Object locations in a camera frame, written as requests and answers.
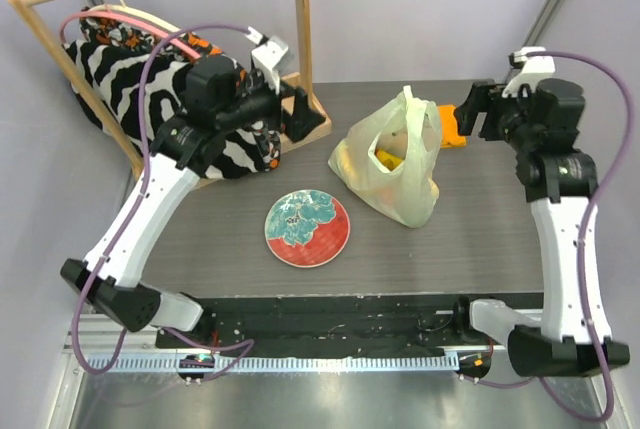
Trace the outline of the fake yellow bananas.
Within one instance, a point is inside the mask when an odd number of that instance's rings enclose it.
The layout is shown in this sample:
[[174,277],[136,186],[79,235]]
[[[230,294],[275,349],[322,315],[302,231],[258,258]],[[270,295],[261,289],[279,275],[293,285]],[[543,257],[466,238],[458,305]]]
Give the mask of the fake yellow bananas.
[[378,149],[375,152],[378,161],[390,172],[399,168],[404,160],[398,156],[395,156],[385,150]]

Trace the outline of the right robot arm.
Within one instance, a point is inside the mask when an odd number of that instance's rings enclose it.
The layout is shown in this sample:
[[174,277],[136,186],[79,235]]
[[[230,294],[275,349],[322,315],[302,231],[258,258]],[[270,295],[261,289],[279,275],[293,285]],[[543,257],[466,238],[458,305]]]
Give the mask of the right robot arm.
[[599,294],[595,254],[597,211],[588,205],[598,187],[593,159],[575,148],[586,101],[582,88],[545,79],[506,94],[493,81],[472,84],[454,111],[458,131],[504,141],[516,154],[540,244],[543,309],[539,322],[495,299],[478,299],[456,314],[451,329],[465,344],[485,334],[503,344],[523,377],[588,377],[627,365],[627,344],[613,339]]

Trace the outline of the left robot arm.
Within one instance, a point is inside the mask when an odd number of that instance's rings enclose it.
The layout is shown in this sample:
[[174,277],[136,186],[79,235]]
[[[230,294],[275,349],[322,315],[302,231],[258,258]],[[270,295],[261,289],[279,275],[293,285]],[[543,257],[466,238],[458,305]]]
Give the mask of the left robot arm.
[[227,136],[259,128],[298,143],[326,118],[302,87],[280,79],[275,65],[256,61],[241,76],[220,56],[189,68],[180,100],[178,112],[149,141],[141,177],[106,234],[83,259],[66,260],[61,276],[81,305],[90,304],[124,329],[168,327],[200,348],[212,338],[211,317],[197,299],[144,283],[152,248],[179,204],[222,156]]

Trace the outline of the pale yellow plastic bag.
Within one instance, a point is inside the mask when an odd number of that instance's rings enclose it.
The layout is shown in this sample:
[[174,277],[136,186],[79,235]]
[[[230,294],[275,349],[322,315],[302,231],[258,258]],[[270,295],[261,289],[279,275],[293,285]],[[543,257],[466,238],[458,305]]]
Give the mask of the pale yellow plastic bag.
[[353,125],[328,165],[370,207],[409,228],[431,217],[439,198],[433,172],[442,142],[436,104],[409,85]]

